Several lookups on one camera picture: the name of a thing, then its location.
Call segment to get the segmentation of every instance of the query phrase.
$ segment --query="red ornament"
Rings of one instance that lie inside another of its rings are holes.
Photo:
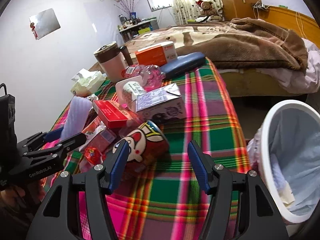
[[[84,152],[85,157],[87,158],[88,162],[92,165],[97,165],[102,163],[102,154],[99,150],[94,147],[88,147]]]

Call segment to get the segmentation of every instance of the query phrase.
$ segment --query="brown lid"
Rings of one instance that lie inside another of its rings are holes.
[[[108,45],[103,45],[100,49],[97,49],[93,54],[95,56],[97,56],[97,55],[100,55],[102,53],[105,53],[108,50],[116,49],[116,48],[118,48],[118,44],[117,44],[116,41],[114,41],[114,42],[112,42],[112,43],[110,43]]]

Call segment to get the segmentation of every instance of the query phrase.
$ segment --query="pink plastic bottle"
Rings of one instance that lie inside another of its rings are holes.
[[[131,65],[126,70],[122,71],[122,76],[125,79],[142,76],[143,88],[147,92],[160,88],[162,80],[165,78],[160,67],[156,65]]]

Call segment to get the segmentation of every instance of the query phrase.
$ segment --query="pink green plaid cloth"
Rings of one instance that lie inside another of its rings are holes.
[[[160,126],[170,143],[169,154],[138,177],[122,182],[113,195],[106,197],[119,239],[198,239],[211,197],[199,188],[188,159],[189,141],[197,141],[204,153],[230,170],[247,172],[250,168],[236,112],[212,62],[207,59],[206,65],[164,85],[173,82],[183,96],[187,118]],[[97,94],[99,99],[117,100],[115,87],[109,81]],[[67,114],[68,106],[53,129],[65,122]],[[82,158],[76,152],[68,155],[65,170],[78,173]],[[47,178],[46,190],[56,177],[57,174]],[[236,212],[237,192],[234,192],[227,237],[233,234]],[[80,215],[84,238],[91,239],[84,194],[80,194]]]

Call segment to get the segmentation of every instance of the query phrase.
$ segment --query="red box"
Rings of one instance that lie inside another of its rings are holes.
[[[132,120],[129,112],[116,101],[94,100],[93,108],[109,129],[127,126],[127,121]]]

